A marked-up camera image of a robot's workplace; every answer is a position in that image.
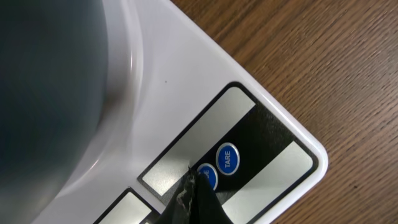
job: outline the brown wood surface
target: brown wood surface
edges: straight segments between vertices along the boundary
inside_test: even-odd
[[[174,0],[325,147],[274,223],[398,223],[398,0]]]

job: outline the black border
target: black border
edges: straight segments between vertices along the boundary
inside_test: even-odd
[[[150,214],[152,213],[157,213],[157,216],[160,216],[159,212],[157,212],[156,209],[154,209],[144,198],[142,198],[133,188],[128,187],[126,190],[123,191],[123,193],[121,195],[119,195],[117,197],[117,199],[105,210],[105,212],[103,212],[98,218],[97,220],[95,220],[95,222],[93,224],[99,224],[100,221],[102,221],[102,219],[105,218],[105,216],[107,214],[109,214],[109,212],[111,212],[111,210],[124,198],[124,196],[126,196],[128,193],[132,193],[134,196],[136,196],[142,203],[144,203],[150,210]]]
[[[144,171],[138,176],[137,180],[142,184],[150,193],[155,195],[161,202],[162,197],[150,187],[145,181],[143,181],[143,177],[145,174],[152,169],[152,167],[174,146],[177,141],[182,138],[182,136],[213,106],[213,104],[231,87],[238,87],[242,90],[256,105],[260,104],[265,107],[266,110],[269,109],[261,103],[242,83],[239,82],[231,82],[227,84],[205,107],[204,109],[188,124],[187,127],[183,129],[183,131],[155,158],[151,164],[144,169]],[[294,188],[296,188],[299,184],[301,184],[309,175],[311,175],[317,168],[318,168],[318,158],[314,153],[284,124],[277,118],[281,125],[283,125],[287,130],[289,130],[293,136],[295,136],[295,142],[311,157],[312,159],[312,167],[303,175],[301,176],[296,182],[294,182],[287,190],[282,192],[275,200],[273,200],[266,208],[261,210],[256,216],[254,216],[248,223],[254,223],[258,220],[263,214],[265,214],[270,208],[272,208],[276,203],[278,203],[282,198],[284,198],[288,193],[290,193]]]

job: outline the digital scale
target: digital scale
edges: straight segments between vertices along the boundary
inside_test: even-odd
[[[153,223],[188,167],[233,223],[270,223],[325,175],[324,147],[172,2],[103,4],[123,94],[34,224]]]

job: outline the silver panel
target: silver panel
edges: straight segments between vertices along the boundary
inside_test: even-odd
[[[311,157],[296,142],[290,143],[223,204],[224,211],[233,223],[247,223],[311,167]]]
[[[163,195],[213,147],[255,103],[239,88],[229,88],[142,178]]]
[[[99,224],[140,224],[150,212],[135,195],[127,193]]]

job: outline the tare button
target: tare button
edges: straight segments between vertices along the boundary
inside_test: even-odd
[[[218,148],[216,163],[222,174],[234,174],[238,170],[240,161],[239,151],[232,143],[224,143]]]
[[[213,187],[213,190],[216,190],[218,185],[218,175],[216,169],[211,164],[204,163],[198,167],[197,171],[201,174],[205,174],[210,185]]]

